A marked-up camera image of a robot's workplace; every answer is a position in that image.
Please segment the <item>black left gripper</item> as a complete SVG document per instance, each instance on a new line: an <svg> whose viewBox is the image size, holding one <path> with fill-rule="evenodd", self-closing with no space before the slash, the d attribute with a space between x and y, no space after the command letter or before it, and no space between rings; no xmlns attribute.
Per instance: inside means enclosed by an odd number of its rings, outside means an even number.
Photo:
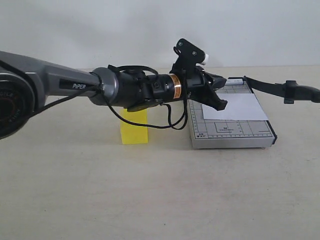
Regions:
<svg viewBox="0 0 320 240"><path fill-rule="evenodd" d="M226 82L227 79L223 76L206 72L198 65L187 67L174 63L165 76L165 101L191 99L222 111L228 101L220 99L215 91L223 88Z"/></svg>

